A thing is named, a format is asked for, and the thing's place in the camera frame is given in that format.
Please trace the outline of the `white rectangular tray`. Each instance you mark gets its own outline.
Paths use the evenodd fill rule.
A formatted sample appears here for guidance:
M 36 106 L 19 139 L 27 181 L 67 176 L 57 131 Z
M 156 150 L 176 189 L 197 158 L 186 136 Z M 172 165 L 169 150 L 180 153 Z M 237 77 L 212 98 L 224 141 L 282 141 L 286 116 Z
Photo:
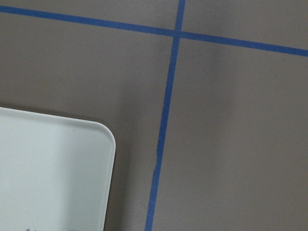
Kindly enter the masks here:
M 1 108 L 1 230 L 103 230 L 115 143 L 98 122 Z

